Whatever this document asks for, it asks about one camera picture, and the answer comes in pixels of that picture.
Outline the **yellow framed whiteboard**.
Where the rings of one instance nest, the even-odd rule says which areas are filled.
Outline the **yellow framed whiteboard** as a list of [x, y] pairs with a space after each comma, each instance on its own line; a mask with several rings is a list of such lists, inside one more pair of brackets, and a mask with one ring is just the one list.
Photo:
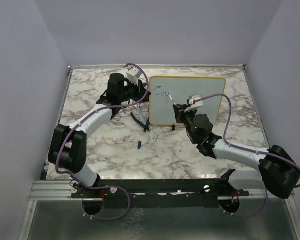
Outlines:
[[186, 105], [191, 97], [198, 99], [217, 95], [201, 102], [198, 114], [206, 114], [217, 123], [227, 81], [211, 76], [152, 76], [149, 79], [149, 121], [154, 126], [177, 126], [173, 103]]

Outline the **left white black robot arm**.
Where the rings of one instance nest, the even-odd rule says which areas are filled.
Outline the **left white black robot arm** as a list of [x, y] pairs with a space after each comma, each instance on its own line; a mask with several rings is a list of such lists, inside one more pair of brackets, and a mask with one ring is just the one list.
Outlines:
[[69, 174], [83, 185], [87, 196], [96, 197], [101, 190], [101, 177], [87, 164], [87, 142], [102, 125], [111, 121], [121, 109], [134, 106], [150, 96], [140, 79], [141, 72], [132, 68], [126, 75], [113, 73], [107, 89], [86, 115], [70, 125], [55, 129], [48, 153], [48, 162], [59, 174]]

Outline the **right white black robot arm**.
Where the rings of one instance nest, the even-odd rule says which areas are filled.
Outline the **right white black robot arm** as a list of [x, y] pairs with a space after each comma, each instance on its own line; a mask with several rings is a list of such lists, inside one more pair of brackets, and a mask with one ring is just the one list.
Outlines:
[[267, 190], [281, 199], [291, 195], [300, 180], [300, 168], [282, 147], [234, 146], [213, 133], [213, 124], [207, 115], [189, 108], [186, 104], [174, 104], [175, 119], [178, 124], [184, 125], [187, 136], [202, 155], [250, 168], [234, 170], [220, 182], [219, 189], [224, 195], [230, 196], [237, 190]]

